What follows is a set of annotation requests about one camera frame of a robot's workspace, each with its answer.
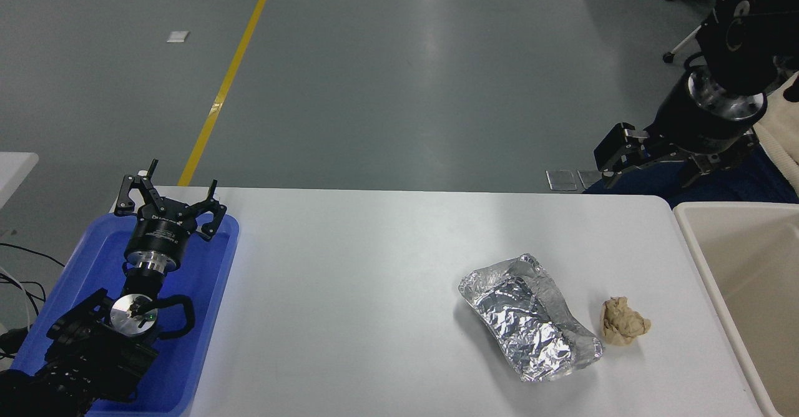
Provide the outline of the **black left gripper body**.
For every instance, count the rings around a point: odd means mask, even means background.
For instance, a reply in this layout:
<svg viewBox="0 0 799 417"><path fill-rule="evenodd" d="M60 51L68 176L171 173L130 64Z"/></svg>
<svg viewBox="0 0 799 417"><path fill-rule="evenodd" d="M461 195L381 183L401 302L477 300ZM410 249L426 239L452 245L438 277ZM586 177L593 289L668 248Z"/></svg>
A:
<svg viewBox="0 0 799 417"><path fill-rule="evenodd" d="M129 263L146 252L157 252L172 263L182 263L189 238L197 229L197 214L185 209L166 216L153 210L139 209L134 232L125 248L124 256Z"/></svg>

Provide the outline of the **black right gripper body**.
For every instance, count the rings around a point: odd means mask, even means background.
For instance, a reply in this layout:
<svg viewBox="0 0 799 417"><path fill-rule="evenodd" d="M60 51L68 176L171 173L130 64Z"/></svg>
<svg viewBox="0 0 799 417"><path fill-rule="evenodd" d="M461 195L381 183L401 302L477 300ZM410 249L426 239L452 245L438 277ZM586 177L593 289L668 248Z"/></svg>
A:
<svg viewBox="0 0 799 417"><path fill-rule="evenodd" d="M688 82L673 87L649 126L650 133L679 149L708 155L723 152L761 119L760 94L696 99L690 87Z"/></svg>

